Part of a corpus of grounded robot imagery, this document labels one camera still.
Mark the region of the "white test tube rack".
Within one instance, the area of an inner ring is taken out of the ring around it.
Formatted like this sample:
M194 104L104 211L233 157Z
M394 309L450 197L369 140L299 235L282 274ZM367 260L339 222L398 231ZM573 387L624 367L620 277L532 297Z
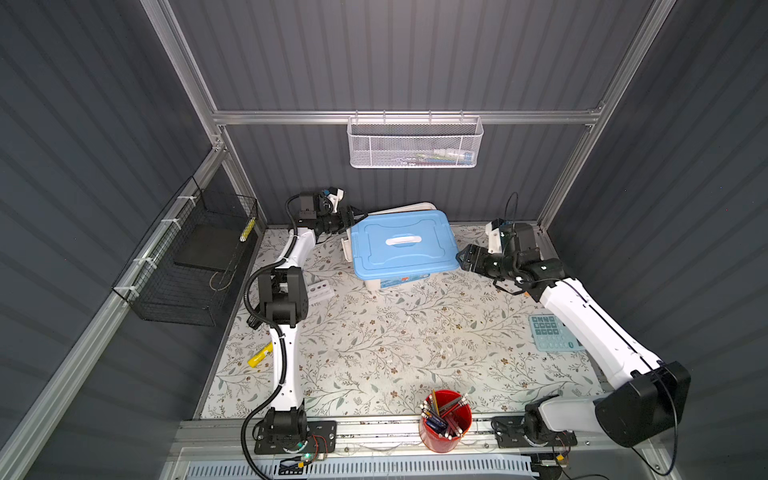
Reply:
M335 290L328 280L323 280L309 285L307 295L309 304L316 305L332 299L335 296Z

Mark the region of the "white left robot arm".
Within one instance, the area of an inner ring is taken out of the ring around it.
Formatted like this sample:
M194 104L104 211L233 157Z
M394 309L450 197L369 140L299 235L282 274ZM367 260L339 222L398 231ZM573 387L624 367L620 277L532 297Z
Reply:
M260 267L245 281L243 304L252 329L269 327L274 351L273 391L245 418L240 445L251 471L266 479L248 446L248 428L259 413L259 428L267 445L278 449L306 444L310 433L300 386L298 340L309 311L303 266L317 245L317 237L344 232L355 223L355 209L343 203L345 192L329 187L316 193L289 197L284 208L290 220L289 237L275 261Z

